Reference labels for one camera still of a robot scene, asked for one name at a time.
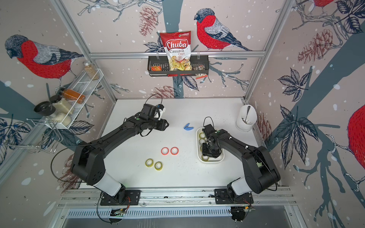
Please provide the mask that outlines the yellow tape roll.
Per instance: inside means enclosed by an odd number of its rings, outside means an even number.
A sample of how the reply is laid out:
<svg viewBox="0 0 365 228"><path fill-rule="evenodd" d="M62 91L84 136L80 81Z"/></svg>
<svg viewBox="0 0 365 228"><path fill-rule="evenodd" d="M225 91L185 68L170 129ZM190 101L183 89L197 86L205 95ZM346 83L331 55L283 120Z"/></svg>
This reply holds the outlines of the yellow tape roll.
<svg viewBox="0 0 365 228"><path fill-rule="evenodd" d="M162 162L161 162L161 161L157 161L157 162L155 163L154 167L155 167L155 169L156 169L157 171L160 171L160 170L162 170L162 168L163 168L163 164L162 164Z"/></svg>
<svg viewBox="0 0 365 228"><path fill-rule="evenodd" d="M209 156L201 155L201 160L202 160L203 162L208 162L208 161L209 161Z"/></svg>
<svg viewBox="0 0 365 228"><path fill-rule="evenodd" d="M199 140L206 140L206 135L203 132L199 133L198 137Z"/></svg>
<svg viewBox="0 0 365 228"><path fill-rule="evenodd" d="M203 145L204 143L206 143L206 141L204 139L199 140L199 145Z"/></svg>
<svg viewBox="0 0 365 228"><path fill-rule="evenodd" d="M147 159L146 161L145 161L145 165L146 165L146 167L153 167L154 166L154 160L153 159Z"/></svg>

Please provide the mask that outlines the yellow tape roll front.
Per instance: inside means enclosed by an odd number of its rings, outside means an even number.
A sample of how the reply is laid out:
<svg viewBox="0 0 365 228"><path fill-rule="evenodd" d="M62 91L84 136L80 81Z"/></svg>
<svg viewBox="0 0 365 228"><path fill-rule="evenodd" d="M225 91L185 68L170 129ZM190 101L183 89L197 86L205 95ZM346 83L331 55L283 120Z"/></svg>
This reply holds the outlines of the yellow tape roll front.
<svg viewBox="0 0 365 228"><path fill-rule="evenodd" d="M206 143L206 141L204 139L199 140L199 145L203 145L204 143Z"/></svg>

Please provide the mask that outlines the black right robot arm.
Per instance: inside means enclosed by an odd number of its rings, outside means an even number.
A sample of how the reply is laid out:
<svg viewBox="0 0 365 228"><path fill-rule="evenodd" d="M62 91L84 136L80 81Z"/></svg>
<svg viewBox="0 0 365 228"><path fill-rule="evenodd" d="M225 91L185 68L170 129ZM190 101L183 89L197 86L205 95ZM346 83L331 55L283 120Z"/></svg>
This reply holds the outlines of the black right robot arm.
<svg viewBox="0 0 365 228"><path fill-rule="evenodd" d="M234 201L246 193L259 194L281 180L279 171L264 146L254 147L234 138L226 130L216 130L212 124L203 127L206 142L202 144L202 156L218 158L222 150L238 158L243 166L244 177L227 185L227 195Z"/></svg>

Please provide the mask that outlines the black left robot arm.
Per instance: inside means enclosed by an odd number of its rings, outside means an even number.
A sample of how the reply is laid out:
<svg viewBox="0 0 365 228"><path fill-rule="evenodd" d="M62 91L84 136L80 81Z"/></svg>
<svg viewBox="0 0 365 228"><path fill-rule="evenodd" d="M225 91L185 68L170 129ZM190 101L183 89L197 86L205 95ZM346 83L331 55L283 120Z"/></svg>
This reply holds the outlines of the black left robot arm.
<svg viewBox="0 0 365 228"><path fill-rule="evenodd" d="M144 130L164 131L169 123L165 119L132 116L107 135L89 143L82 143L75 150L71 172L87 185L117 198L125 187L106 171L105 159L122 143L141 134Z"/></svg>

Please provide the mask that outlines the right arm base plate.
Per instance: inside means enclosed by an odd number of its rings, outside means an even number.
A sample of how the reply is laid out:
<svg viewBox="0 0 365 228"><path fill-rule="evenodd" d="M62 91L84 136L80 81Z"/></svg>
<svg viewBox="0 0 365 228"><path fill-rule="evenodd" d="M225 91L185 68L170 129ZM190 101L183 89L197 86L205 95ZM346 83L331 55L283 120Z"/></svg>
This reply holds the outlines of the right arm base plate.
<svg viewBox="0 0 365 228"><path fill-rule="evenodd" d="M215 198L216 204L253 204L254 200L252 194L245 193L243 195L237 195L230 189L215 189L214 194L211 195Z"/></svg>

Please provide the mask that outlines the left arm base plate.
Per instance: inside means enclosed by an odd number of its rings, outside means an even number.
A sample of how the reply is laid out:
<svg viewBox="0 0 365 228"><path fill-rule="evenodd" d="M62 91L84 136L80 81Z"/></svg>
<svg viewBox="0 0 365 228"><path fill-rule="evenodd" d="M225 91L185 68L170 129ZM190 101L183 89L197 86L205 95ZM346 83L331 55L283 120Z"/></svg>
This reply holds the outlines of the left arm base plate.
<svg viewBox="0 0 365 228"><path fill-rule="evenodd" d="M139 203L141 190L121 190L116 196L110 196L105 192L101 194L101 206L136 206Z"/></svg>

